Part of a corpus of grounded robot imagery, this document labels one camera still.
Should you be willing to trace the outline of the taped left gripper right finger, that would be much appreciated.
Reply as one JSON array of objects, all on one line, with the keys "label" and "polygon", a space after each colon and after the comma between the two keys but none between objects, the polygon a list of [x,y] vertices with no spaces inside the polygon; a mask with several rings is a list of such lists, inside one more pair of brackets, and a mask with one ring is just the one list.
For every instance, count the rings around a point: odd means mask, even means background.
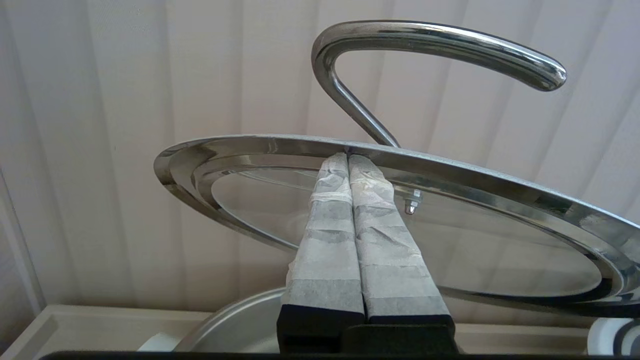
[{"label": "taped left gripper right finger", "polygon": [[453,318],[393,185],[360,155],[349,157],[349,176],[366,319],[348,328],[348,353],[455,353]]}]

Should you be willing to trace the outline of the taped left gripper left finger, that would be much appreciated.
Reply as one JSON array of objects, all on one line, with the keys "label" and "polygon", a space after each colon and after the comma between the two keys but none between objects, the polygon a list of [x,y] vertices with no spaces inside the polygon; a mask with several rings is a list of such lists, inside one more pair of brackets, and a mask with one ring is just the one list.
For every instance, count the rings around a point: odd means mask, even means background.
[{"label": "taped left gripper left finger", "polygon": [[276,322],[281,353],[338,353],[345,330],[365,322],[348,158],[322,162],[308,220],[286,274]]}]

